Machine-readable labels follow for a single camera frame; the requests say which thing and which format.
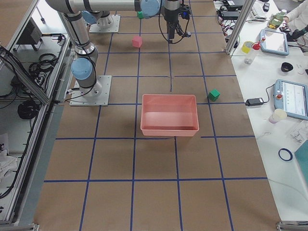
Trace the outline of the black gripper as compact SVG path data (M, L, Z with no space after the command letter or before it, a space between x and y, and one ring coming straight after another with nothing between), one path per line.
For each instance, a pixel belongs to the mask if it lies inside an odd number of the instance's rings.
M191 8L183 0L166 0L164 2L164 20L167 23L167 39L173 40L175 36L175 26L180 15L182 19L190 18Z

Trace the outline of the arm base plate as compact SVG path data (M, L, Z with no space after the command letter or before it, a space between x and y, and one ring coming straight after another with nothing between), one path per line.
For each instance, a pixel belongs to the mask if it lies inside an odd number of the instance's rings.
M110 14L107 17L101 17L95 24L90 26L92 34L118 33L121 15Z
M93 89L87 93L88 90L80 88L77 81L75 81L75 88L79 88L72 93L72 100L70 106L107 106L109 102L110 89L112 83L112 76L97 76L96 84Z

